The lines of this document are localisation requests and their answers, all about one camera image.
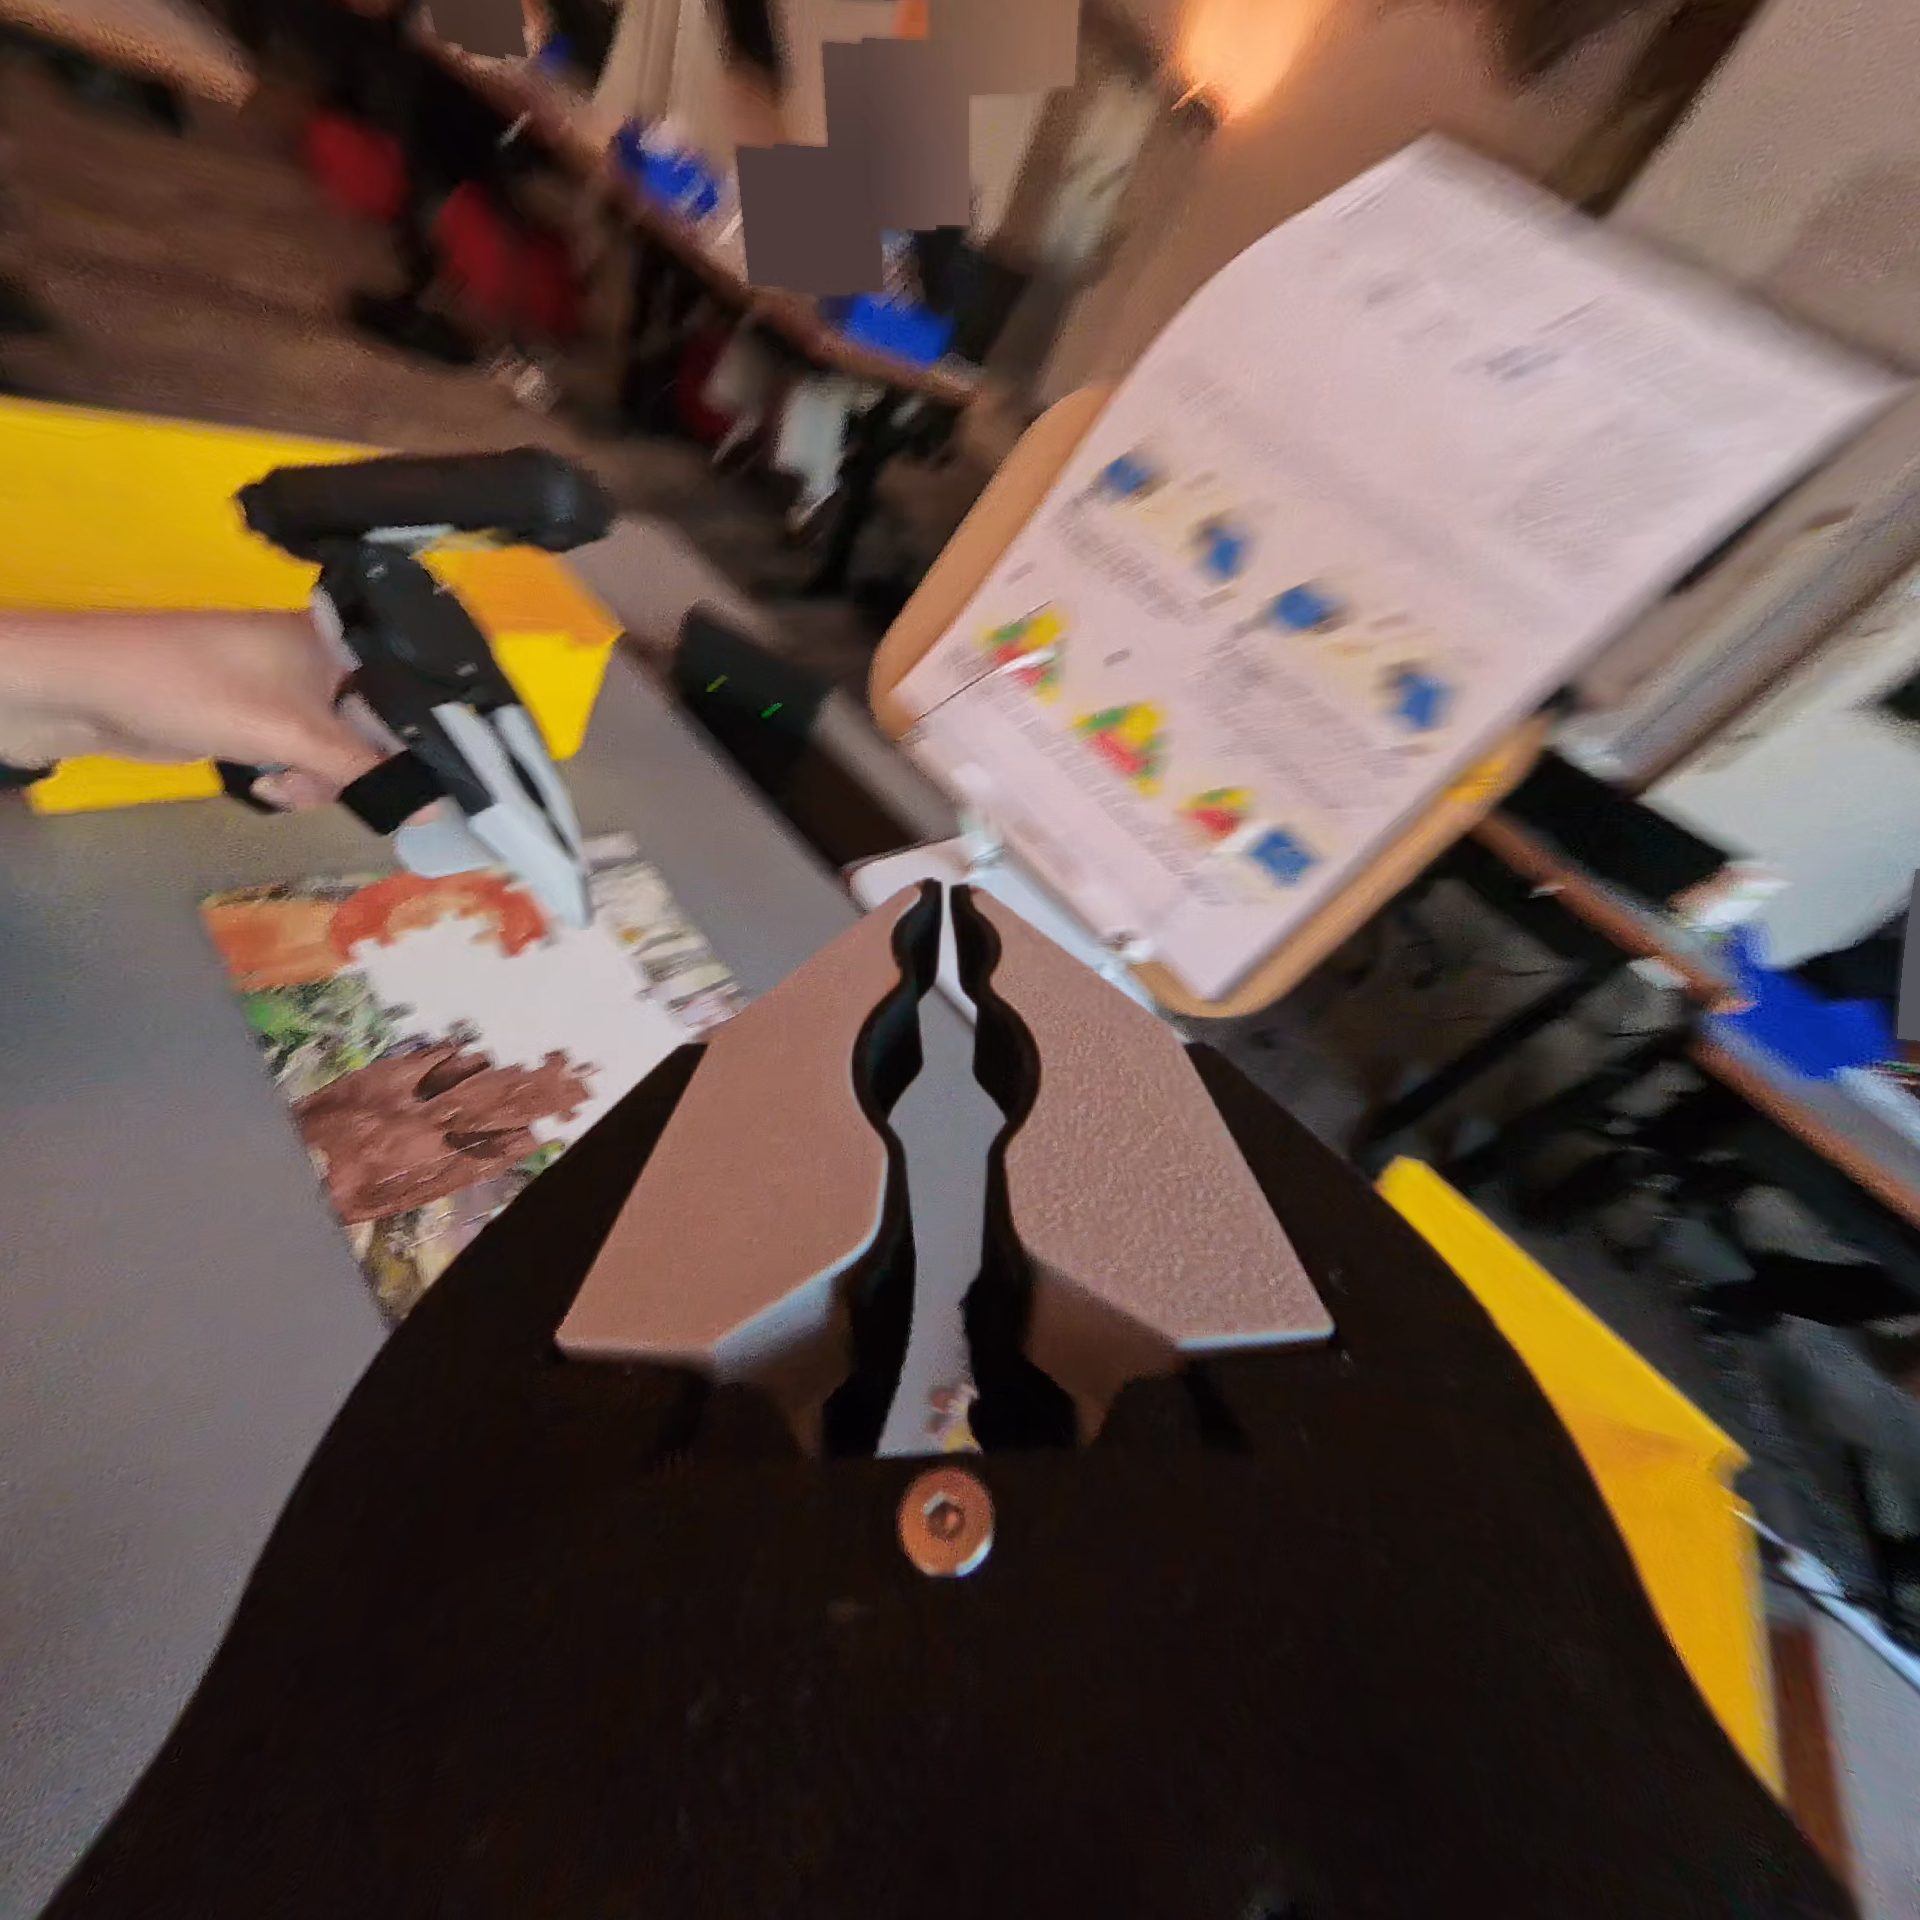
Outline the yellow plastic bin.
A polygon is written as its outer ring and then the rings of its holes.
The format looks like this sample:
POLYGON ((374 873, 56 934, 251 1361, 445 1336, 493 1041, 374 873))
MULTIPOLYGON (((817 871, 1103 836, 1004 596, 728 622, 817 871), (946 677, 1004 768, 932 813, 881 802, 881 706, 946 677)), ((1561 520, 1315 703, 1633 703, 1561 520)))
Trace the yellow plastic bin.
MULTIPOLYGON (((246 527, 235 493, 277 468, 381 448, 256 427, 4 400, 4 606, 47 613, 291 613, 317 567, 246 527)), ((424 554, 491 635, 556 765, 577 756, 622 622, 565 557, 424 554)))
POLYGON ((1571 1433, 1669 1642, 1725 1732, 1785 1797, 1760 1528, 1746 1453, 1437 1168, 1376 1180, 1452 1265, 1571 1433))

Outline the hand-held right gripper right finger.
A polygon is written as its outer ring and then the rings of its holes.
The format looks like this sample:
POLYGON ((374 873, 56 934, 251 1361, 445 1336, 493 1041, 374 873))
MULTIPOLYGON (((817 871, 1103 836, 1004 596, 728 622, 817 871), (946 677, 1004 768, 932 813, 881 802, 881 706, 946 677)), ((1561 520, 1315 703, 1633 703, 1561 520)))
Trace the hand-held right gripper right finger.
POLYGON ((998 1113, 963 1298, 976 1450, 1083 1447, 1136 1381, 1331 1345, 1172 1023, 990 892, 954 885, 946 919, 998 1113))

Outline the blue storage bin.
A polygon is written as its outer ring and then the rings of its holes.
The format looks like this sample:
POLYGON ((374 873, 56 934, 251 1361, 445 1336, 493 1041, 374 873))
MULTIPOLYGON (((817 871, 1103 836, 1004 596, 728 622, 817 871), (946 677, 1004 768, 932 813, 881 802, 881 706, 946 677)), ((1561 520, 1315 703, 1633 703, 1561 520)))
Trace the blue storage bin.
POLYGON ((723 207, 723 175, 662 125, 626 121, 612 136, 612 162, 626 184, 679 218, 707 221, 723 207))
POLYGON ((822 300, 822 315, 843 344, 914 370, 943 364, 957 335, 954 315, 883 294, 822 300))
POLYGON ((1806 1083, 1835 1083, 1850 1071, 1880 1071, 1902 1060, 1891 1014, 1875 1000, 1834 1000, 1796 972, 1775 970, 1766 930, 1737 926, 1725 936, 1739 1008, 1716 1014, 1719 1039, 1770 1056, 1806 1083))

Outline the wooden workbench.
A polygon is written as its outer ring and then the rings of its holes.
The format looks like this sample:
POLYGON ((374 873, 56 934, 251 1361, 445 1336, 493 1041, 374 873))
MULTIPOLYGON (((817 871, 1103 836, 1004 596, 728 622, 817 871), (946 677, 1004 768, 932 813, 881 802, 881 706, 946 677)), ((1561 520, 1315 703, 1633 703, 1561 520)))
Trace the wooden workbench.
POLYGON ((826 307, 814 298, 754 290, 743 276, 743 256, 723 240, 720 218, 690 221, 662 204, 655 193, 637 187, 619 163, 608 144, 595 144, 582 125, 582 94, 565 80, 547 76, 539 62, 466 55, 445 41, 431 28, 424 9, 416 9, 410 38, 418 53, 445 67, 449 76, 464 85, 491 109, 506 115, 506 140, 528 136, 547 158, 554 158, 572 179, 581 179, 595 208, 617 213, 641 242, 667 251, 669 261, 687 267, 707 290, 737 307, 763 332, 787 343, 797 354, 822 370, 840 376, 889 387, 898 393, 918 393, 924 402, 970 408, 983 391, 983 370, 959 362, 941 358, 937 364, 912 364, 892 352, 867 349, 846 337, 827 321, 826 307))

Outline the person's left hand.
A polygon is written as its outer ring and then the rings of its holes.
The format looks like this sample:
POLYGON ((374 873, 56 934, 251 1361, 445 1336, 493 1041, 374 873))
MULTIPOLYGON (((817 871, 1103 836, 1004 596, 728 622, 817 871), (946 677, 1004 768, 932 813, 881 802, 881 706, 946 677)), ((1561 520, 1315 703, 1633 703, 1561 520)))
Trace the person's left hand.
POLYGON ((220 759, 268 808, 327 807, 387 756, 341 681, 308 613, 4 613, 4 771, 220 759))

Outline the black box with green lights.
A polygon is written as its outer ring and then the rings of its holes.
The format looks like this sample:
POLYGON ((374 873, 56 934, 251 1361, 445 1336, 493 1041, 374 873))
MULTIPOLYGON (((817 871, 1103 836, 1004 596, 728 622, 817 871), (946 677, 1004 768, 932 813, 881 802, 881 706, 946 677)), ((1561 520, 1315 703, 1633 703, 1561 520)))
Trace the black box with green lights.
POLYGON ((682 616, 667 682, 677 706, 772 799, 808 759, 831 692, 804 665, 707 606, 682 616))

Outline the white paper sheet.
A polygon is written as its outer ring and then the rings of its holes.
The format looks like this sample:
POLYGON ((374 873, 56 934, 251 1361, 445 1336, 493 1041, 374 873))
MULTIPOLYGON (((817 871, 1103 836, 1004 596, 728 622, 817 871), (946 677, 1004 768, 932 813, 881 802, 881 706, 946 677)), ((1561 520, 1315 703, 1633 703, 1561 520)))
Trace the white paper sheet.
POLYGON ((901 745, 1222 1002, 1899 393, 1420 140, 1142 352, 898 681, 901 745))

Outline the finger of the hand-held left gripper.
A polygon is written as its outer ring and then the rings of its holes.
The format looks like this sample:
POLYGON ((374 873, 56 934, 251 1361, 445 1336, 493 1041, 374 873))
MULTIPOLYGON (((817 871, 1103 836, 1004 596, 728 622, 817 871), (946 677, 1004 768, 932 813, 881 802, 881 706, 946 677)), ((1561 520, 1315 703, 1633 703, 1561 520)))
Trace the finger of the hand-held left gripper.
POLYGON ((554 912, 547 882, 556 877, 556 848, 547 839, 547 824, 539 795, 528 792, 523 775, 496 737, 496 709, 431 709, 431 719, 457 759, 464 786, 454 786, 457 808, 464 813, 466 831, 509 868, 526 889, 547 909, 547 919, 568 929, 588 929, 588 921, 565 921, 554 912))
POLYGON ((517 775, 539 795, 547 839, 556 848, 560 871, 547 882, 547 896, 554 912, 565 921, 591 921, 593 900, 591 900, 591 856, 582 843, 582 827, 569 799, 569 788, 560 775, 560 768, 552 759, 540 728, 523 706, 499 706, 496 709, 496 737, 506 747, 517 775))

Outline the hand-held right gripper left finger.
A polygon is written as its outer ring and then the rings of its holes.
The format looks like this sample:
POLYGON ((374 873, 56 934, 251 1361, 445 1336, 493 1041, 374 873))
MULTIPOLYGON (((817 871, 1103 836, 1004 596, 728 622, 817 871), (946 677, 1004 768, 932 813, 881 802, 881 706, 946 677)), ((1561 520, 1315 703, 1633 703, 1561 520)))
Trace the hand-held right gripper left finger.
POLYGON ((943 889, 883 900, 720 1023, 556 1323, 568 1361, 754 1385, 811 1453, 875 1453, 914 1311, 898 1095, 943 889))

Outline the jigsaw puzzle board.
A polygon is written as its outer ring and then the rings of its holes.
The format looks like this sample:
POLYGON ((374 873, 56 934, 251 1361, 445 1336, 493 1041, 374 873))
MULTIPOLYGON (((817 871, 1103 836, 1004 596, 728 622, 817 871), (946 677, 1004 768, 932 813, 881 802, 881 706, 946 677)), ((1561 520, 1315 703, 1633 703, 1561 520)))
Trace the jigsaw puzzle board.
POLYGON ((277 880, 205 896, 199 919, 389 1323, 743 1006, 626 836, 591 840, 588 929, 503 873, 277 880))

